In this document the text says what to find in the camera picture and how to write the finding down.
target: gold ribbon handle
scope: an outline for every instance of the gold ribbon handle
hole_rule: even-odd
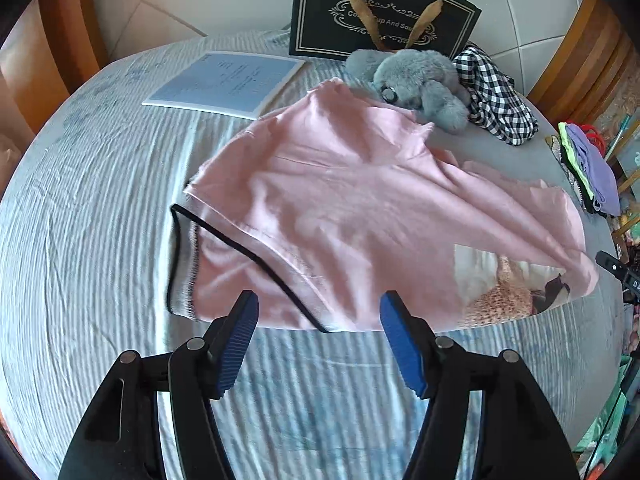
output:
[[[364,0],[349,0],[349,3],[351,4],[353,12],[356,13],[359,20],[367,29],[367,32],[371,37],[371,41],[373,41],[376,48],[382,52],[398,52],[398,50],[387,48],[382,42],[382,37],[380,36],[380,30],[378,28],[378,20],[371,9],[369,9],[366,2]],[[418,38],[420,38],[429,24],[442,12],[442,5],[442,0],[436,0],[423,10],[422,14],[415,22],[414,28],[412,28],[411,33],[409,34],[409,39],[407,40],[404,48],[411,48]]]

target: checkered fabric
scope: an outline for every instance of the checkered fabric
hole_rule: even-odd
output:
[[[538,121],[504,75],[477,45],[469,43],[454,59],[460,83],[469,90],[469,120],[511,146],[523,144],[538,130]]]

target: plush toy head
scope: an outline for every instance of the plush toy head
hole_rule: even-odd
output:
[[[434,50],[395,54],[356,50],[346,61],[351,75],[370,82],[386,102],[420,110],[425,120],[448,132],[463,130],[470,99],[450,60]]]

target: metal screw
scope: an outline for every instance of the metal screw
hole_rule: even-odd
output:
[[[439,335],[436,338],[436,346],[443,349],[451,348],[453,346],[453,339],[445,335]]]
[[[201,337],[193,337],[187,341],[189,350],[200,350],[204,346],[204,339]]]
[[[124,365],[128,365],[136,360],[136,353],[133,350],[127,350],[120,354],[120,362]]]
[[[517,363],[520,360],[520,356],[513,350],[505,350],[502,354],[502,358],[508,363]]]

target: blue book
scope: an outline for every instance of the blue book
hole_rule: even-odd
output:
[[[245,52],[207,52],[142,104],[257,119],[304,61]]]

